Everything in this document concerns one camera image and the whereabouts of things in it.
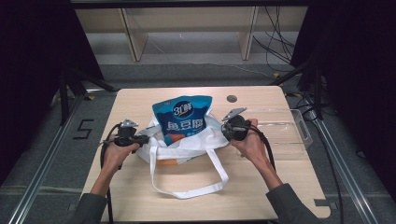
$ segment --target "logo on bag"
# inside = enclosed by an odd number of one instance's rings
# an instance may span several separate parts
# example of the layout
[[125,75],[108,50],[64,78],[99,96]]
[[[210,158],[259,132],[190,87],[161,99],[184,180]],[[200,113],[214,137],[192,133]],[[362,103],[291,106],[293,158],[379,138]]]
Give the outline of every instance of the logo on bag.
[[177,118],[184,119],[188,117],[190,114],[192,114],[193,109],[194,108],[191,102],[180,101],[177,104],[175,104],[173,108],[173,112]]

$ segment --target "white tote bag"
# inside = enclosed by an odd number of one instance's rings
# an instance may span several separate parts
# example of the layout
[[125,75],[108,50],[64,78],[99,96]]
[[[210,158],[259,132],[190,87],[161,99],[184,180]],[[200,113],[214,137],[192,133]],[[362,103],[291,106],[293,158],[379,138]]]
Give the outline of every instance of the white tote bag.
[[[143,145],[136,151],[136,154],[149,162],[150,175],[153,187],[161,193],[173,195],[179,199],[189,199],[223,189],[228,182],[224,168],[215,152],[216,148],[228,145],[227,139],[221,132],[221,124],[210,115],[205,116],[206,128],[196,135],[185,137],[167,146],[163,141],[163,134],[158,121],[153,118],[149,127],[140,132],[150,137],[148,144]],[[155,184],[154,173],[156,164],[161,161],[171,161],[170,163],[181,164],[194,157],[206,154],[212,160],[219,173],[221,182],[199,189],[190,189],[184,192],[173,192],[159,189]]]

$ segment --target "black tape mark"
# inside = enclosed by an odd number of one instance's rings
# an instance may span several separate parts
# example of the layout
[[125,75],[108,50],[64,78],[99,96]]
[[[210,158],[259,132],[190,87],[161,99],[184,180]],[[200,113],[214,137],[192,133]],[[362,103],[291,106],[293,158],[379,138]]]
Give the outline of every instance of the black tape mark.
[[321,206],[329,207],[330,206],[330,203],[326,199],[314,199],[314,202],[315,202],[315,206],[317,206],[317,207],[321,207]]
[[81,126],[85,121],[93,121],[93,119],[82,119],[81,123],[78,126],[77,131],[78,132],[87,132],[87,135],[85,135],[84,137],[73,137],[73,139],[88,139],[88,137],[90,137],[90,133],[92,131],[92,129],[82,129]]

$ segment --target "bag label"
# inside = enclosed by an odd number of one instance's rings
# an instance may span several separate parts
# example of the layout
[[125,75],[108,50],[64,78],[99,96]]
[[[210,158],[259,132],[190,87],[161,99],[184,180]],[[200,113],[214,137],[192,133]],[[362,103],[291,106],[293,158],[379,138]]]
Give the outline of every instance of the bag label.
[[211,96],[196,95],[180,96],[153,105],[166,145],[205,129],[205,115],[211,104]]

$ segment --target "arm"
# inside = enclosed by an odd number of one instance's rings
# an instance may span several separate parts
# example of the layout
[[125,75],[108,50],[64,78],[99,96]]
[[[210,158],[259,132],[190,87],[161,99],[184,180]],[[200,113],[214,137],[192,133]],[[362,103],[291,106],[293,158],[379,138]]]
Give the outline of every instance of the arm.
[[[251,125],[257,127],[256,119],[250,121]],[[232,140],[231,144],[241,152],[242,157],[246,157],[253,163],[264,179],[270,190],[267,193],[267,198],[274,207],[280,223],[320,223],[318,218],[300,201],[291,186],[283,184],[269,162],[265,153],[265,145],[257,133],[249,130],[245,140]]]
[[99,223],[105,210],[107,199],[106,194],[110,186],[111,179],[119,170],[119,165],[123,163],[126,157],[133,151],[137,150],[137,143],[128,147],[118,147],[110,143],[106,150],[103,168],[96,179],[90,193],[82,195],[78,208],[73,217],[66,223]]

